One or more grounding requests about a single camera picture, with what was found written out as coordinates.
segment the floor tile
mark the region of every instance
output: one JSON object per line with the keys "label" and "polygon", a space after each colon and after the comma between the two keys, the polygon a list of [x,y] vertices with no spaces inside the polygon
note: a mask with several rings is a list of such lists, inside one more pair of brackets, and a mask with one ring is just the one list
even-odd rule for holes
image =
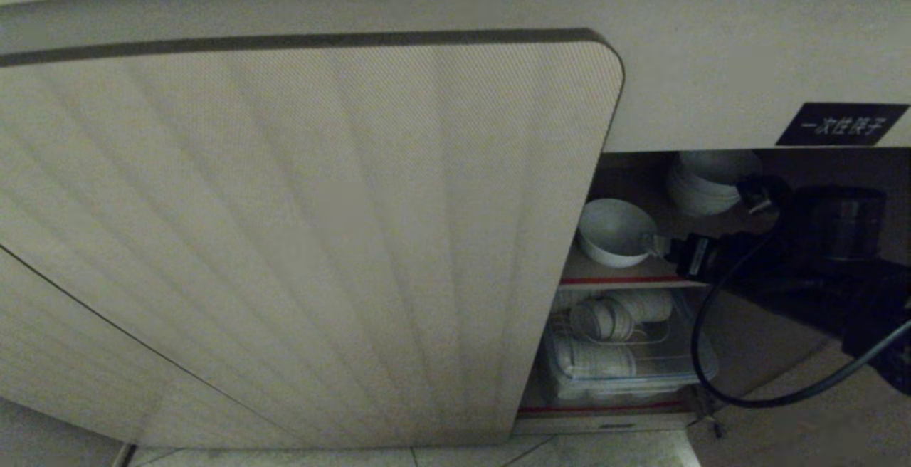
{"label": "floor tile", "polygon": [[418,467],[501,467],[549,437],[513,437],[506,444],[464,448],[414,448]]}
{"label": "floor tile", "polygon": [[559,435],[510,467],[699,467],[686,431]]}
{"label": "floor tile", "polygon": [[133,453],[133,458],[130,459],[130,467],[143,467],[174,451],[178,450],[176,448],[137,448],[136,453]]}
{"label": "floor tile", "polygon": [[410,450],[219,451],[180,450],[149,467],[414,467]]}

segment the dish rack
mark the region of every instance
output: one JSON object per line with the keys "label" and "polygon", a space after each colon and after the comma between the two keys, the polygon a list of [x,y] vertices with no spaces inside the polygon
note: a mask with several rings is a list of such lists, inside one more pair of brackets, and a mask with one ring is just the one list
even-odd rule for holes
{"label": "dish rack", "polygon": [[[557,291],[543,341],[551,398],[642,404],[672,397],[680,387],[699,382],[690,359],[693,312],[679,291],[673,292],[670,318],[637,325],[629,341],[606,343],[574,333],[569,309],[610,295],[611,291]],[[700,357],[712,379],[718,360],[704,336]]]}

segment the power cord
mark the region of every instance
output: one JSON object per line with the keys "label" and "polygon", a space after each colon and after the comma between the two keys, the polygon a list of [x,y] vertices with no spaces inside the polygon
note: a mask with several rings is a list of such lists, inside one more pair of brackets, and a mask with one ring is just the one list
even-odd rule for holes
{"label": "power cord", "polygon": [[774,234],[775,230],[766,233],[766,236],[762,238],[756,246],[749,249],[748,252],[734,263],[725,275],[712,286],[709,294],[706,295],[705,301],[702,302],[702,307],[699,309],[699,315],[696,315],[696,322],[693,324],[693,338],[690,341],[690,356],[693,357],[693,367],[695,367],[696,376],[699,377],[699,382],[702,382],[702,386],[723,402],[735,406],[742,406],[742,408],[746,409],[770,409],[775,406],[790,405],[791,403],[802,402],[804,399],[816,396],[817,394],[825,392],[827,389],[832,389],[834,386],[847,379],[847,377],[856,373],[857,370],[865,366],[866,363],[872,360],[872,358],[881,351],[885,350],[886,347],[889,347],[892,342],[897,341],[898,338],[902,337],[908,330],[911,330],[911,321],[905,322],[905,324],[895,328],[888,336],[885,336],[874,347],[871,347],[868,352],[847,363],[845,367],[841,367],[828,377],[824,377],[824,379],[819,380],[819,382],[814,383],[809,387],[797,390],[797,392],[771,399],[740,399],[721,392],[715,385],[712,385],[712,382],[709,382],[708,377],[705,376],[705,371],[702,369],[702,360],[699,358],[699,337],[702,334],[702,326],[705,322],[705,317],[708,315],[709,308],[712,307],[712,302],[715,301],[715,298],[718,298],[718,294],[723,286],[725,286],[725,283],[727,283],[729,279],[731,279],[731,277],[734,276],[750,258],[752,258],[752,256],[762,250],[762,247],[765,247],[766,244],[768,244],[772,237],[774,237]]}

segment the label sign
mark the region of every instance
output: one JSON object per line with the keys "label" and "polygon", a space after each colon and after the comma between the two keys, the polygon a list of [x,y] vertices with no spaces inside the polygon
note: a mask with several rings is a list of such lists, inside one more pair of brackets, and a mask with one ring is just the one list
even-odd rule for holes
{"label": "label sign", "polygon": [[908,104],[806,103],[776,145],[875,145]]}

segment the cabinet door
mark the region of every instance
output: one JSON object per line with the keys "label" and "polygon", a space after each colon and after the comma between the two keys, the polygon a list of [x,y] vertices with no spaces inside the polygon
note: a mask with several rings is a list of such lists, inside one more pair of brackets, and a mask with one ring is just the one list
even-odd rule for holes
{"label": "cabinet door", "polygon": [[300,447],[0,250],[0,396],[115,439]]}
{"label": "cabinet door", "polygon": [[572,40],[4,68],[0,236],[311,444],[504,439],[621,87]]}

